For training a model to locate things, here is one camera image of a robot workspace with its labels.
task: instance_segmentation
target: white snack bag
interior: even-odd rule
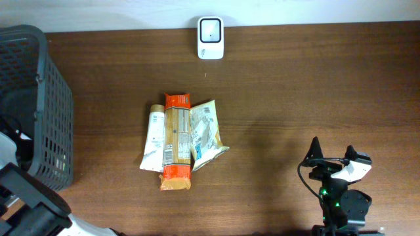
[[[191,109],[191,152],[196,171],[220,154],[229,150],[223,146],[219,134],[215,101]]]
[[[152,105],[149,115],[146,145],[140,169],[163,172],[165,141],[165,106]]]

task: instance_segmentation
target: barcode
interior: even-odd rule
[[[165,165],[172,164],[173,162],[172,149],[165,150],[164,159],[165,159]]]

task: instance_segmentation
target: wooden table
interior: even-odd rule
[[[373,159],[351,186],[373,198],[364,229],[418,235],[420,22],[225,35],[224,58],[200,60],[194,29],[47,34],[74,95],[74,183],[60,193],[73,213],[128,235],[300,235],[322,224],[296,172],[318,136],[326,157],[352,144]],[[159,174],[138,168],[164,92],[215,99],[231,147],[188,191],[160,191]]]

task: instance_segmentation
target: gray plastic basket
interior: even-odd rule
[[[33,26],[0,29],[0,113],[33,138],[28,174],[53,190],[73,180],[73,97]]]

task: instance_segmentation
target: white device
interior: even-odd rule
[[[372,167],[368,164],[350,161],[342,170],[331,175],[331,178],[339,178],[348,182],[361,180]]]
[[[58,236],[116,236],[116,234],[107,228],[100,228],[91,225],[70,214],[68,218],[72,221],[72,226],[63,229]]]
[[[6,134],[0,132],[0,170],[8,163],[18,165],[16,148],[16,144]]]
[[[197,22],[198,57],[221,59],[224,52],[224,24],[217,16],[204,16]]]

